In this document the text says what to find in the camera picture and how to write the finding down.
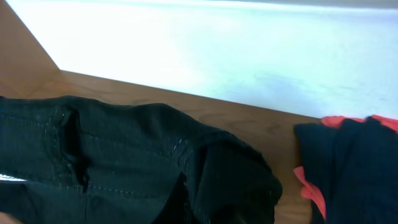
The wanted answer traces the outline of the black shorts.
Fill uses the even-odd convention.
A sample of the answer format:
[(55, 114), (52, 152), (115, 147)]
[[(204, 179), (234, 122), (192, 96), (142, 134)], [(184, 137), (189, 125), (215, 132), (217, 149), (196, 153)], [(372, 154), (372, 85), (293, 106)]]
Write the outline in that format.
[(1, 212), (22, 223), (273, 223), (282, 185), (165, 104), (1, 98)]

